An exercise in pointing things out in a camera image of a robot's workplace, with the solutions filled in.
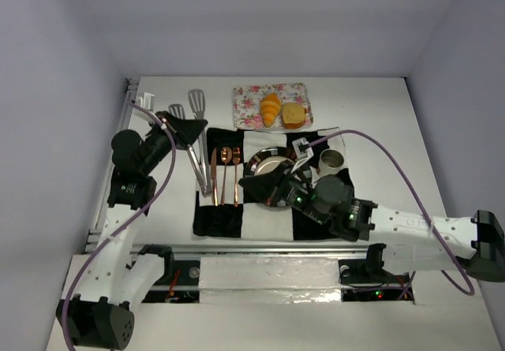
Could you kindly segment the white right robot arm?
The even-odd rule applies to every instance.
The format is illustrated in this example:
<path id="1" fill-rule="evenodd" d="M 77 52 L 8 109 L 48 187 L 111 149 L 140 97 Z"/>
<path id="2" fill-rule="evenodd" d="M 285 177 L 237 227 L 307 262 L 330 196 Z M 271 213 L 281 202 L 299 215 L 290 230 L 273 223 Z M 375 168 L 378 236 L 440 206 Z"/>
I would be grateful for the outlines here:
<path id="1" fill-rule="evenodd" d="M 337 238 L 368 242 L 365 270 L 370 274 L 462 267 L 477 280 L 504 280 L 504 232 L 490 211 L 426 220 L 358 199 L 354 188 L 334 175 L 307 184 L 281 166 L 268 174 L 243 177 L 238 184 L 267 207 L 283 202 Z"/>

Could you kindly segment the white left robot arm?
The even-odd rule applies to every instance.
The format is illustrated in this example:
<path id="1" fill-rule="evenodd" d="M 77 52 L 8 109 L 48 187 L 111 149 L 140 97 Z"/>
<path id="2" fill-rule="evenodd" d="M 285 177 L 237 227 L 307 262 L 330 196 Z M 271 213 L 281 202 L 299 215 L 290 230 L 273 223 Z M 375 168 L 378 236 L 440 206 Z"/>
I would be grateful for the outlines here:
<path id="1" fill-rule="evenodd" d="M 152 171 L 178 149 L 191 151 L 207 126 L 204 119 L 180 119 L 167 111 L 143 110 L 151 126 L 146 136 L 125 129 L 111 141 L 112 164 L 106 223 L 57 308 L 66 346 L 123 350 L 130 343 L 135 312 L 150 288 L 172 274 L 168 246 L 148 245 L 132 260 L 133 242 L 161 185 Z"/>

